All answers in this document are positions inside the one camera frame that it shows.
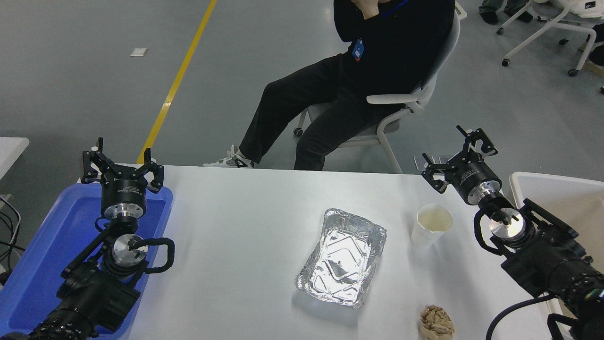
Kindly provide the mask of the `person's left hand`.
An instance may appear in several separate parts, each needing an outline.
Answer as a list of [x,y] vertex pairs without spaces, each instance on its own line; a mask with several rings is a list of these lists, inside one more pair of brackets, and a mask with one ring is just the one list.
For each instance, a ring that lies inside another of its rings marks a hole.
[[380,4],[388,3],[390,0],[352,0],[351,2],[360,9],[364,20],[368,20],[379,15]]

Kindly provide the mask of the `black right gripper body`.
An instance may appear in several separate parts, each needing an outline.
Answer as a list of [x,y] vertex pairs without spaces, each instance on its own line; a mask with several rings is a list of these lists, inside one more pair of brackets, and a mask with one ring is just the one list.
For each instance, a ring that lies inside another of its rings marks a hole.
[[486,196],[501,191],[501,180],[482,159],[458,159],[452,168],[446,174],[446,181],[467,204],[479,204]]

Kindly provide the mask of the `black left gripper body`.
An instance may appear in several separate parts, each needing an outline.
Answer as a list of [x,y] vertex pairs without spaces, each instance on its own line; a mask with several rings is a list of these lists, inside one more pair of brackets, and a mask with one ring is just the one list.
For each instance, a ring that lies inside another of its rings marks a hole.
[[146,210],[145,190],[148,182],[142,177],[132,179],[127,176],[125,179],[118,178],[113,172],[106,172],[101,175],[101,210],[105,211],[109,207],[120,203],[134,204],[141,210]]

